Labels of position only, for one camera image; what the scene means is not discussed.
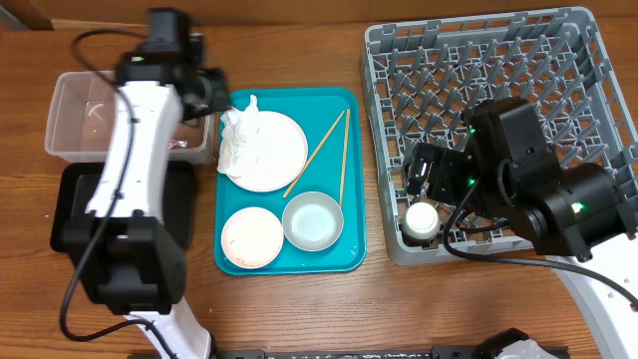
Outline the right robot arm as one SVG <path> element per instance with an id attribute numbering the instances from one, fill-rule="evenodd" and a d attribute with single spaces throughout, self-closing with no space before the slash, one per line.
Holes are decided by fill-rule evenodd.
<path id="1" fill-rule="evenodd" d="M 520 97 L 465 109 L 461 151 L 415 145 L 403 164 L 407 191 L 454 207 L 442 244 L 474 261 L 553 269 L 576 302 L 600 354 L 637 355 L 637 208 L 604 167 L 564 169 Z M 450 232 L 469 214 L 532 243 L 535 259 L 461 251 Z"/>

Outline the left wooden chopstick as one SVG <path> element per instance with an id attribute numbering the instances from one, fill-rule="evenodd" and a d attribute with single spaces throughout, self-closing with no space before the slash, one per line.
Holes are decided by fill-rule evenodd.
<path id="1" fill-rule="evenodd" d="M 305 162 L 300 174 L 295 178 L 295 180 L 289 185 L 289 187 L 287 188 L 287 190 L 285 191 L 285 193 L 283 194 L 283 198 L 288 198 L 288 196 L 290 195 L 290 193 L 292 192 L 292 190 L 295 188 L 295 186 L 298 184 L 299 180 L 301 179 L 301 177 L 303 176 L 303 174 L 306 172 L 306 170 L 308 169 L 308 167 L 310 166 L 310 164 L 313 162 L 313 160 L 316 158 L 317 154 L 319 153 L 319 151 L 323 148 L 324 144 L 327 142 L 327 140 L 329 139 L 329 137 L 331 136 L 331 134 L 334 132 L 335 128 L 337 127 L 337 125 L 340 123 L 341 119 L 347 114 L 348 111 L 344 110 L 341 112 L 341 114 L 338 116 L 338 118 L 334 121 L 334 123 L 331 125 L 331 127 L 328 129 L 328 131 L 325 133 L 325 135 L 323 136 L 323 138 L 321 139 L 321 141 L 319 142 L 319 144 L 315 147 L 314 151 L 312 152 L 312 154 L 310 155 L 310 157 L 308 158 L 308 160 Z"/>

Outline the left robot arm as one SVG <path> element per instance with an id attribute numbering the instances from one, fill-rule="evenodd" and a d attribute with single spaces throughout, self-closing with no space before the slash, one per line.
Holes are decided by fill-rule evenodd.
<path id="1" fill-rule="evenodd" d="M 107 79 L 117 97 L 109 152 L 84 211 L 66 221 L 60 238 L 75 267 L 60 309 L 62 331 L 73 295 L 83 289 L 122 327 L 140 328 L 160 357 L 215 355 L 212 335 L 184 297 L 183 245 L 163 218 L 168 145 L 177 126 L 230 107 L 224 73 L 204 61 L 204 41 L 190 16 L 153 8 L 147 32 Z"/>

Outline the white napkin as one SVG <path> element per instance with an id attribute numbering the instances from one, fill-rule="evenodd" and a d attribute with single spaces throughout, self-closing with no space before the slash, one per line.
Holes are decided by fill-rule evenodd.
<path id="1" fill-rule="evenodd" d="M 250 175 L 259 158 L 259 109 L 257 98 L 249 97 L 243 110 L 231 108 L 223 113 L 217 170 L 229 177 Z"/>

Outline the pink bowl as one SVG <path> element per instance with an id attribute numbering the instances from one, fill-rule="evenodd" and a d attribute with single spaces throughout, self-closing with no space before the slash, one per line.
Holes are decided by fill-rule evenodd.
<path id="1" fill-rule="evenodd" d="M 229 248 L 233 238 L 252 237 L 268 242 L 270 257 L 259 266 L 244 266 L 238 263 Z M 243 269 L 257 269 L 268 265 L 280 253 L 284 243 L 283 227 L 278 217 L 271 211 L 257 206 L 243 208 L 234 213 L 224 224 L 221 231 L 221 248 L 226 258 Z"/>

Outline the right wooden chopstick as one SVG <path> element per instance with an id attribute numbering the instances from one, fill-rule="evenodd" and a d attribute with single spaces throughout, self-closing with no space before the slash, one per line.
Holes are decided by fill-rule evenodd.
<path id="1" fill-rule="evenodd" d="M 342 166 L 341 166 L 341 175 L 340 175 L 340 190 L 339 190 L 339 205 L 340 205 L 340 207 L 343 207 L 343 196 L 344 196 L 344 191 L 345 191 L 345 176 L 346 176 L 347 159 L 348 159 L 350 118 L 351 118 L 351 111 L 350 111 L 350 109 L 347 109 L 346 110 L 346 121 L 345 121 L 345 127 L 344 127 Z"/>

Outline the white cup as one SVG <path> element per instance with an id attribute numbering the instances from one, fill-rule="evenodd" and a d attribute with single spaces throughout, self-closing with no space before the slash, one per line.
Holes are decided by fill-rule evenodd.
<path id="1" fill-rule="evenodd" d="M 437 210 L 420 201 L 410 205 L 402 220 L 402 232 L 415 240 L 433 239 L 440 231 L 441 220 Z"/>

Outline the grey bowl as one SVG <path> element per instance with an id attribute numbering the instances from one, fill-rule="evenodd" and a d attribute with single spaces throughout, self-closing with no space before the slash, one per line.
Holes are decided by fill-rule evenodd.
<path id="1" fill-rule="evenodd" d="M 344 228 L 340 205 L 330 195 L 306 191 L 285 206 L 281 223 L 286 239 L 304 251 L 321 251 L 332 246 Z"/>

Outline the black tray bin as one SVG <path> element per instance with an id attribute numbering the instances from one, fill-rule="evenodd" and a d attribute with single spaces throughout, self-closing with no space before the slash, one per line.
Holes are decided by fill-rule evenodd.
<path id="1" fill-rule="evenodd" d="M 104 165 L 73 163 L 63 171 L 50 236 L 53 250 L 64 251 L 64 225 L 69 219 L 85 213 Z M 169 161 L 163 186 L 162 217 L 167 231 L 182 249 L 188 249 L 192 240 L 196 189 L 194 166 L 186 161 Z"/>

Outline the rice grains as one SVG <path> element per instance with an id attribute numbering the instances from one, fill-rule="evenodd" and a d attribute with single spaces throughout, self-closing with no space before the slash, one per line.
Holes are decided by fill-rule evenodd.
<path id="1" fill-rule="evenodd" d="M 229 248 L 234 259 L 244 266 L 263 265 L 270 257 L 268 242 L 263 242 L 260 238 L 233 238 Z"/>

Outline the teal plastic tray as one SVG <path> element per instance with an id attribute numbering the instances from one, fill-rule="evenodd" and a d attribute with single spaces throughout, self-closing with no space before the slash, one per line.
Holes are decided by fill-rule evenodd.
<path id="1" fill-rule="evenodd" d="M 339 200 L 345 127 L 345 121 L 341 120 L 288 198 L 283 198 L 283 188 L 266 193 L 251 192 L 225 175 L 217 176 L 213 241 L 217 267 L 230 275 L 347 272 L 356 269 L 367 254 L 363 156 L 356 97 L 343 88 L 253 89 L 234 92 L 231 95 L 232 105 L 239 110 L 245 109 L 251 95 L 257 98 L 260 110 L 281 113 L 294 120 L 303 130 L 310 151 L 319 144 L 341 112 L 350 109 L 343 196 L 345 225 L 339 239 L 327 249 L 303 251 L 285 241 L 280 254 L 270 264 L 257 269 L 243 269 L 232 264 L 220 243 L 223 225 L 245 207 L 263 207 L 280 216 L 290 198 L 306 191 L 320 191 Z"/>

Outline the wooden chopstick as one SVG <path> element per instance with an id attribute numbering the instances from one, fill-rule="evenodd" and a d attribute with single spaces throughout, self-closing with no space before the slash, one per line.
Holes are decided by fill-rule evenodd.
<path id="1" fill-rule="evenodd" d="M 342 166 L 341 166 L 341 175 L 340 175 L 340 190 L 339 190 L 339 205 L 340 205 L 340 207 L 343 207 L 343 196 L 344 196 L 344 191 L 345 191 L 345 176 L 346 176 L 347 159 L 348 159 L 350 118 L 351 118 L 351 111 L 350 111 L 350 109 L 347 109 L 346 110 L 346 121 L 345 121 L 345 127 L 344 127 Z"/>
<path id="2" fill-rule="evenodd" d="M 285 193 L 283 194 L 283 198 L 288 198 L 288 196 L 290 195 L 290 193 L 292 192 L 292 190 L 295 188 L 295 186 L 298 184 L 299 180 L 301 179 L 301 177 L 303 176 L 303 174 L 306 172 L 306 170 L 308 169 L 308 167 L 310 166 L 310 164 L 313 162 L 313 160 L 316 158 L 317 154 L 319 153 L 319 151 L 323 148 L 324 144 L 327 142 L 327 140 L 329 139 L 329 137 L 331 136 L 331 134 L 334 132 L 335 128 L 337 127 L 337 125 L 340 123 L 341 119 L 347 114 L 348 111 L 344 110 L 341 112 L 341 114 L 338 116 L 338 118 L 334 121 L 334 123 L 331 125 L 331 127 L 328 129 L 328 131 L 325 133 L 325 135 L 323 136 L 323 138 L 321 139 L 321 141 L 319 142 L 319 144 L 315 147 L 314 151 L 312 152 L 312 154 L 310 155 L 310 157 L 308 158 L 308 160 L 305 162 L 300 174 L 295 178 L 295 180 L 289 185 L 289 187 L 287 188 L 287 190 L 285 191 Z"/>

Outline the clear plastic bin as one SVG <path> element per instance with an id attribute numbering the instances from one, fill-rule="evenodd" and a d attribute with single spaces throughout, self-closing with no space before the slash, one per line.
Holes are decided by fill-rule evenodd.
<path id="1" fill-rule="evenodd" d="M 50 104 L 45 151 L 69 163 L 106 159 L 115 120 L 113 90 L 91 72 L 59 76 Z M 169 150 L 172 161 L 207 164 L 212 159 L 214 124 L 211 117 L 188 121 L 173 140 L 188 141 L 186 149 Z"/>

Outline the large white plate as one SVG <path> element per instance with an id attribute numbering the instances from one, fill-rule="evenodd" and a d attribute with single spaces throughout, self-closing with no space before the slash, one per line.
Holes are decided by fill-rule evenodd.
<path id="1" fill-rule="evenodd" d="M 258 117 L 256 167 L 248 176 L 229 178 L 249 191 L 269 192 L 289 185 L 300 174 L 308 156 L 308 144 L 303 130 L 288 116 L 259 111 Z"/>

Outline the red sauce packet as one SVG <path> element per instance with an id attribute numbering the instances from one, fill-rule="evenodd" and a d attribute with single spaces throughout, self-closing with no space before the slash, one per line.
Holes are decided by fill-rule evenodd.
<path id="1" fill-rule="evenodd" d="M 187 146 L 188 146 L 188 141 L 170 140 L 168 142 L 168 148 L 170 150 L 186 149 Z"/>

